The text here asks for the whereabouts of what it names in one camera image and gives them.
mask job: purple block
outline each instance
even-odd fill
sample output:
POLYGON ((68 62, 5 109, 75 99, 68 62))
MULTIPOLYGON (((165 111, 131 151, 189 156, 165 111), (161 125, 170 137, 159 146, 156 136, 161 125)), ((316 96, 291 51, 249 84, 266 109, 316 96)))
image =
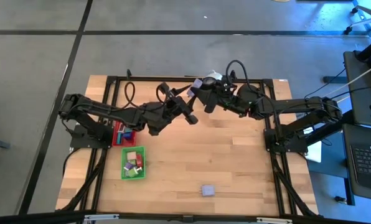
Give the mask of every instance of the purple block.
POLYGON ((121 123, 120 126, 119 126, 118 133, 124 133, 125 128, 126 127, 121 123))
POLYGON ((130 133, 124 133, 123 138, 128 140, 128 141, 131 140, 131 132, 130 133))
POLYGON ((202 196, 214 196, 215 195, 215 186, 213 185, 203 185, 202 186, 202 196))
POLYGON ((128 163, 124 166, 124 169, 125 169, 125 170, 130 170, 130 169, 133 168, 133 167, 134 167, 134 165, 131 164, 130 162, 128 162, 128 163))
MULTIPOLYGON (((196 87, 196 88, 199 88, 200 86, 202 86, 202 81, 199 80, 198 78, 196 78, 196 79, 194 80, 194 83, 191 85, 191 87, 196 87)), ((193 97, 193 96, 194 96, 194 93, 191 91, 191 89, 188 89, 188 91, 187 91, 187 95, 188 95, 189 97, 193 97)))

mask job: green tray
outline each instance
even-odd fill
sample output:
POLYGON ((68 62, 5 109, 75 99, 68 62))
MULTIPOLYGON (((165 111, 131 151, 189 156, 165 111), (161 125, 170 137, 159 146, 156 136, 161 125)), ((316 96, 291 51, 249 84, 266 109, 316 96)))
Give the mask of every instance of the green tray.
POLYGON ((146 178, 146 150, 144 146, 136 146, 136 147, 124 147, 122 148, 122 169, 121 169, 122 180, 139 180, 146 178), (143 157, 143 170, 140 174, 136 177, 127 177, 125 172, 126 170, 123 168, 126 163, 128 162, 128 152, 136 152, 137 154, 141 154, 143 157))

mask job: wood plank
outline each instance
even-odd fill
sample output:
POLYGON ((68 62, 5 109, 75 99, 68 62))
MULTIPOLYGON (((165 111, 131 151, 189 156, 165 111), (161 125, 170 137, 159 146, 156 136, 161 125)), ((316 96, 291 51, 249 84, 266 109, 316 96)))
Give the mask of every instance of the wood plank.
MULTIPOLYGON (((106 76, 90 76, 87 97, 101 101, 105 81, 106 76)), ((120 84, 117 106, 127 103, 125 84, 120 84)), ((156 101, 159 82, 134 84, 134 103, 156 101)), ((189 83, 167 84, 180 88, 189 83)), ((275 80, 274 84, 278 99, 291 97, 288 82, 275 80)), ((185 92, 181 96, 187 99, 185 92)), ((137 134, 138 145, 146 148, 147 174, 143 180, 121 180, 121 147, 108 151, 99 212, 278 215, 270 157, 263 139, 264 121, 240 119, 221 108, 207 114, 198 101, 194 115, 199 119, 196 125, 189 125, 179 116, 159 136, 150 136, 148 128, 137 134), (201 186, 205 184, 215 186, 214 197, 202 197, 201 186)), ((283 123, 294 119, 292 114, 281 115, 283 123)), ((317 211, 306 161, 299 155, 288 155, 296 191, 317 211)), ((68 160, 57 208, 65 206, 82 186, 89 158, 90 150, 81 149, 68 160)), ((93 190, 87 208, 91 206, 92 193, 93 190)))

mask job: colored block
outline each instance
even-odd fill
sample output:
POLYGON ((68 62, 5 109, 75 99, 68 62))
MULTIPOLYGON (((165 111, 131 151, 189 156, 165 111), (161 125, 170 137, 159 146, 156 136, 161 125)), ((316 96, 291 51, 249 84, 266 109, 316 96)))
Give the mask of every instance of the colored block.
POLYGON ((136 155, 136 164, 138 167, 143 166, 143 157, 141 156, 141 154, 136 155))
POLYGON ((138 174, 138 171, 134 167, 133 169, 131 169, 131 170, 128 171, 128 174, 129 174, 129 177, 134 177, 134 176, 136 176, 138 174))
POLYGON ((118 133, 124 133, 125 129, 126 129, 126 126, 121 123, 120 126, 119 126, 118 133))
POLYGON ((129 140, 131 140, 131 135, 132 135, 132 134, 131 134, 131 132, 130 132, 130 133, 123 133, 122 136, 123 136, 124 139, 126 139, 126 140, 129 141, 129 140))
POLYGON ((213 185, 203 185, 202 186, 202 196, 214 196, 215 195, 215 186, 213 185))
POLYGON ((136 152, 128 152, 128 161, 135 160, 136 158, 136 152))
POLYGON ((118 133, 118 138, 116 139, 116 144, 122 144, 122 133, 118 133))
POLYGON ((132 164, 132 163, 130 163, 130 162, 128 162, 123 168, 125 169, 125 170, 130 170, 131 168, 133 168, 134 167, 134 165, 132 164))
POLYGON ((126 128, 124 129, 124 132, 125 132, 125 133, 131 133, 132 131, 133 131, 133 130, 132 130, 131 128, 127 128, 127 127, 126 127, 126 128))
MULTIPOLYGON (((202 81, 199 80, 198 78, 196 78, 193 82, 193 84, 191 85, 191 87, 196 87, 196 88, 200 88, 202 86, 202 81)), ((187 91, 187 95, 189 97, 193 97, 194 96, 194 93, 191 91, 191 89, 188 89, 187 91)))

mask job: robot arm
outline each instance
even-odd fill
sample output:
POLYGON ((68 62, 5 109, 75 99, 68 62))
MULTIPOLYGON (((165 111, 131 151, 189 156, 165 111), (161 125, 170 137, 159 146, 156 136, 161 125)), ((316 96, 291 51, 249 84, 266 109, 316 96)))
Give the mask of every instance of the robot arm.
POLYGON ((191 87, 191 91, 205 105, 205 112, 211 113, 221 106, 239 114, 260 120, 281 113, 308 113, 288 125, 277 125, 265 133, 266 145, 277 152, 307 152, 303 130, 318 123, 335 123, 342 117, 336 101, 312 97, 295 100, 272 100, 260 89, 248 83, 242 85, 237 94, 233 84, 235 74, 229 77, 205 77, 202 85, 191 87))
POLYGON ((170 90, 166 83, 162 83, 157 89, 166 96, 163 102, 149 102, 129 108, 117 108, 99 103, 81 94, 66 95, 60 106, 59 116, 65 120, 77 121, 87 129, 89 135, 96 137, 99 141, 109 139, 111 133, 106 131, 104 124, 94 121, 88 114, 120 121, 135 131, 143 130, 147 124, 150 135, 156 136, 180 114, 185 116, 189 124, 198 122, 198 119, 191 115, 192 106, 178 96, 188 87, 170 90))

